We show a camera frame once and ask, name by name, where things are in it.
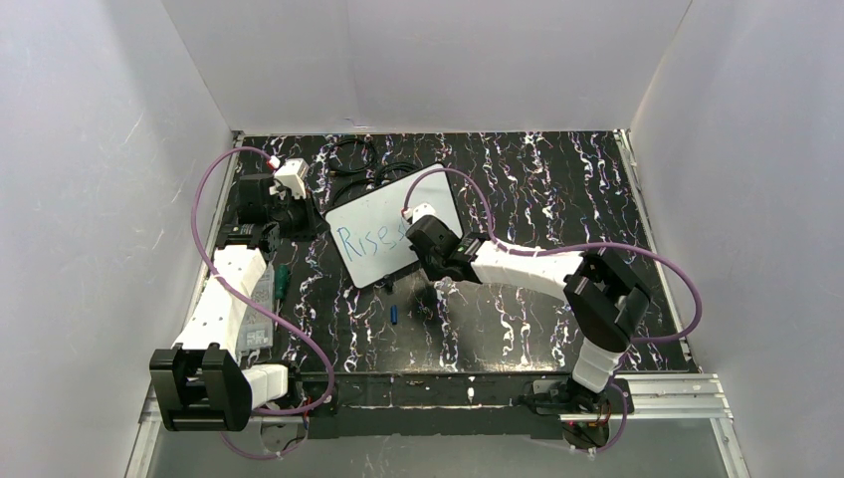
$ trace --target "small whiteboard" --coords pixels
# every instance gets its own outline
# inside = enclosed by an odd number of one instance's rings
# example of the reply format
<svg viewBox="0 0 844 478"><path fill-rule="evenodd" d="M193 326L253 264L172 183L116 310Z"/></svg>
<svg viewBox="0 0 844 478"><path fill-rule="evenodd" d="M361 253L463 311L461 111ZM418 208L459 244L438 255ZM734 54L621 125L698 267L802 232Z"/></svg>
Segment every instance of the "small whiteboard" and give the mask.
<svg viewBox="0 0 844 478"><path fill-rule="evenodd" d="M354 287L364 288L417 261L407 240L408 224L401 217L404 196L413 180L440 163L432 164L413 174L337 206L325 214L331 237L348 270ZM446 173L425 177L410 197L408 207L427 202L437 211L437 217L455 234L462 237L463 227Z"/></svg>

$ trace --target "black marbled surface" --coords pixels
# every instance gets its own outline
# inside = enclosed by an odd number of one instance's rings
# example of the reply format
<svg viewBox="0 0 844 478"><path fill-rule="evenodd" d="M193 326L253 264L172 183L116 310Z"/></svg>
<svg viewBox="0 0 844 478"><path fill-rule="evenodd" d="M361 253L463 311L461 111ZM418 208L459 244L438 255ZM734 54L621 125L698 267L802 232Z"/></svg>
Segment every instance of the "black marbled surface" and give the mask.
<svg viewBox="0 0 844 478"><path fill-rule="evenodd" d="M321 211L344 179L327 175L335 135L247 137L244 145L311 165L309 187ZM585 241L647 247L640 216L611 131L379 134L369 137L382 161L420 165L442 161L470 173L495 210L496 233L507 240L550 248ZM344 164L362 161L345 146ZM257 154L240 155L235 175L268 170ZM480 200L462 179L451 178L464 229L478 230ZM230 206L227 213L231 217ZM328 234L290 244L275 262L292 269L282 317L307 331L337 371L515 371L573 367L582 335L562 301L510 286L429 282L421 271L383 288L355 289ZM642 335L675 332L655 266L625 256L651 286L654 303ZM398 306L392 326L389 309ZM625 367L689 370L678 343L639 346ZM322 364L307 346L277 330L272 359L290 359L305 371Z"/></svg>

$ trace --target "wire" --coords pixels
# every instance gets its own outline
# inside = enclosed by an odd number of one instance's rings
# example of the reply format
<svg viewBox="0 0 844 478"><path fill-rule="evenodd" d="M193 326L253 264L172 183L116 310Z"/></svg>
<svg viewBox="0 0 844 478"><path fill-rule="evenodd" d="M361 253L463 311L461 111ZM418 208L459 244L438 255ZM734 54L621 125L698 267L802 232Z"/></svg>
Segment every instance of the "wire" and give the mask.
<svg viewBox="0 0 844 478"><path fill-rule="evenodd" d="M694 329L697 328L698 324L701 322L701 315L704 312L703 304L701 301L701 293L698 290L698 287L695 286L695 283L692 282L692 278L690 278L689 275L686 274L683 269L680 268L680 266L678 266L671 260L666 259L647 249L643 249L637 246L631 246L629 244L622 244L620 242L593 242L589 244L575 244L573 246L563 246L557 247L555 249L536 251L531 249L517 249L518 246L514 246L513 244L507 244L506 242L501 241L498 237L496 237L495 222L493 220L490 202L487 200L487 197L484 196L484 192L481 190L478 184L471 177L469 177L468 174L459 169L454 169L452 167L441 167L438 169L426 171L417 176L416 179L414 179L413 183L410 184L410 188L407 190L407 195L404 197L404 206L402 208L402 212L407 210L407 206L410 203L410 195L413 194L413 189L416 188L416 185L419 184L419 181L437 172L453 172L459 176L462 176L464 179L466 179L467 182L469 182L469 185L472 186L475 192L481 197L481 203L484 205L484 213L487 216L487 234L490 235L490 239L496 244L496 246L498 246L499 249L507 252L508 254L523 257L542 257L554 254L562 254L565 252L582 252L592 249L602 249L606 247L610 249L620 249L623 251L633 252L635 254L645 256L649 259L653 259L657 262L664 264L666 267L674 271L674 273L677 274L680 279L683 280L684 283L686 283L686 286L689 288L689 292L692 293L692 298L695 301L695 315L692 317L692 321L685 329L677 332L676 334L671 334L669 336L663 337L636 337L632 340L633 344L666 344L669 342L677 341L690 334Z"/></svg>
<svg viewBox="0 0 844 478"><path fill-rule="evenodd" d="M282 451L287 450L287 449L288 449L288 447L289 447L290 445L292 445L292 444L293 444L293 442L295 442L295 441L302 441L302 440L304 440L304 439L305 439L305 438L304 438L303 436L295 436L295 437L291 438L291 439L290 439L290 441L288 441L288 442L287 442L287 444L285 445L285 447L284 447L284 448L282 448Z"/></svg>
<svg viewBox="0 0 844 478"><path fill-rule="evenodd" d="M277 316L276 314L273 314L271 311L269 311L267 308L265 308L261 304L253 301L252 299L250 299L249 297L245 296L244 294L240 293L240 291L238 291L237 289L232 287L226 281L226 279L223 276L220 275L220 271L217 270L217 268L214 266L214 263L211 261L211 258L208 257L208 254L205 252L205 246L202 244L202 240L199 238L199 227L196 224L196 216L197 216L197 211L199 209L199 202L200 202L200 199L202 197L202 189L205 187L205 183L208 182L208 178L211 176L211 173L214 171L214 168L216 168L227 157L231 156L232 154L234 154L236 152L241 152L241 151L256 152L257 154L260 154L261 157L263 157L264 159L270 158L270 156L268 154L266 154L261 149L258 149L256 147L251 147L251 146L240 146L240 147L235 147L234 149L231 149L229 151L226 151L226 152L220 154L220 156L218 156L217 159L214 159L214 162L212 162L211 165L208 166L208 169L205 170L205 173L202 175L202 178L199 180L199 186L197 186L197 188L196 188L196 194L193 197L193 206L191 207L191 210L190 210L190 231L193 234L193 243L194 243L194 245L196 245L196 250L199 252L200 257L202 258L202 262L204 262L205 265L208 266L208 271L209 271L211 277L217 279L217 282L220 283L220 285L223 287L223 289L228 291L229 294L235 296L236 298L238 298L239 300L244 302L246 305L252 307L253 309L258 311L262 315L270 318L275 323L277 323L280 326L282 326L283 328L287 329L288 332L290 332L294 336L300 338L302 340L302 342L304 342L306 345L308 345L308 347L310 347L311 349L314 350L314 353L316 354L316 356L319 357L319 359L322 360L322 364L325 365L325 372L328 374L328 387L325 389L325 392L322 394L322 396L320 396L319 398L314 400L312 403L309 403L309 404L306 404L306 405L303 405L303 406L299 406L297 408L290 408L290 409L283 409L283 410L270 410L270 409L256 410L256 411L259 411L259 412L267 414L267 415L298 415L300 413L305 413L308 410L313 410L314 408L317 408L318 406L322 405L326 400L328 400L329 397L331 397L331 392L334 390L334 367L331 364L331 360L328 359L328 356L325 354L325 352L322 351L322 349L317 345L317 343L314 342L314 339L311 339L311 337L308 334L302 332L301 330L299 330L296 326L294 326L290 322L282 319L281 317Z"/></svg>
<svg viewBox="0 0 844 478"><path fill-rule="evenodd" d="M364 147L364 156L366 157L366 164L362 167L355 168L355 169L345 169L340 166L339 161L336 159L336 150L344 146L346 144L361 144ZM369 172L374 166L377 161L378 153L375 149L375 145L371 141L367 141L364 139L360 139L357 137L351 137L348 139L344 139L337 144L331 146L330 150L328 151L328 156L326 163L328 165L328 171L333 176L354 176L354 175L361 175ZM340 197L343 196L349 190L355 187L366 187L368 185L373 185L375 187L380 187L384 181L387 180L387 174L391 172L404 172L410 173L414 172L419 169L419 166L412 162L407 161L395 161L389 164L384 164L375 167L374 173L372 176L364 176L358 177L348 184L344 184L340 189L338 189L328 201L328 207L336 206L337 201Z"/></svg>
<svg viewBox="0 0 844 478"><path fill-rule="evenodd" d="M366 160L366 163L357 168L344 168L340 165L339 159L337 159L337 150L347 144L360 144L363 146L363 157ZM365 172L372 168L375 165L375 160L378 157L378 151L375 149L375 145L372 144L370 141L365 139L360 139L359 137L349 137L342 141L335 143L331 149L328 150L328 157L326 163L328 164L328 171L330 171L331 175L334 176L352 176L354 174Z"/></svg>
<svg viewBox="0 0 844 478"><path fill-rule="evenodd" d="M282 457L284 457L288 453L294 452L297 448L299 448L299 446L302 444L302 442L305 441L308 438L308 421L305 420L304 416L302 417L302 422L305 425L305 435L297 436L297 437L292 438L290 441L287 442L287 444L285 444L285 447L282 448L282 451L277 451L275 453L260 454L259 455L257 453L250 453L248 451L242 450L242 449L238 448L237 445L232 443L231 438L229 438L229 435L224 431L220 432L220 438L223 440L223 444L226 445L226 448L232 450L233 452L235 452L236 454L238 454L238 455L240 455L244 458L247 458L247 459L250 459L250 460L261 460L261 461L277 460L277 459L281 459ZM294 442L297 442L296 445L293 448L290 448L291 444L293 444Z"/></svg>

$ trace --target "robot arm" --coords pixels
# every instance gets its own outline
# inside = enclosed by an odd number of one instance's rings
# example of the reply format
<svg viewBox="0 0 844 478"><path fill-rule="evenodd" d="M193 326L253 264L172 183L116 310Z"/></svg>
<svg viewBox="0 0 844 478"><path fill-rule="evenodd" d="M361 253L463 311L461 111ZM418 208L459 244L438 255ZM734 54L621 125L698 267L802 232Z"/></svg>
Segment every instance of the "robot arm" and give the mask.
<svg viewBox="0 0 844 478"><path fill-rule="evenodd" d="M650 304L647 289L614 251L516 256L483 234L457 237L428 204L407 217L407 238L428 279L508 284L567 301L584 341L565 392L572 403L597 401Z"/></svg>
<svg viewBox="0 0 844 478"><path fill-rule="evenodd" d="M247 297L282 239L309 241L319 232L307 171L302 159L288 159L274 174L238 181L237 221L221 228L213 260L219 275ZM253 409L287 393L284 365L240 370L235 349L246 308L209 278L173 346L153 353L149 371L168 430L242 430Z"/></svg>

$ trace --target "blue marker writing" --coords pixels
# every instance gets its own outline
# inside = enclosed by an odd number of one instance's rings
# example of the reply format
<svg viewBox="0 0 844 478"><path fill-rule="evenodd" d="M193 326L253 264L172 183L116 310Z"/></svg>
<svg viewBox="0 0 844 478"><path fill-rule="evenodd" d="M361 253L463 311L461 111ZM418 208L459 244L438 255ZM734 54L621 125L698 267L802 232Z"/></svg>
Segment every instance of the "blue marker writing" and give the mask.
<svg viewBox="0 0 844 478"><path fill-rule="evenodd" d="M343 249L345 250L346 257L348 257L348 262L351 262L351 254L348 253L349 249L354 251L354 253L357 254L357 257L363 257L359 252L357 252L354 246L348 243L348 238L351 237L351 232L349 232L348 229L346 229L345 227L339 227L337 228L337 234L340 235L340 241L342 241L343 243Z"/></svg>
<svg viewBox="0 0 844 478"><path fill-rule="evenodd" d="M363 236L363 238L364 238L364 239L366 239L367 241L371 242L371 243L372 243L372 245L373 245L373 246L375 246L375 250L374 250L374 251L372 251L372 255L374 256L374 255L375 255L375 253L377 253L377 252L378 252L378 243L377 243L377 242L375 242L375 241L373 241L372 239L369 239L369 234L372 234L372 231L367 232L367 233L366 233L366 235L365 235L365 236Z"/></svg>
<svg viewBox="0 0 844 478"><path fill-rule="evenodd" d="M381 226L381 228L378 229L378 239L380 239L381 244L385 246L388 246L390 244L389 242L384 242L384 238L387 237L387 234L389 234L389 232L390 230L387 229L387 226Z"/></svg>

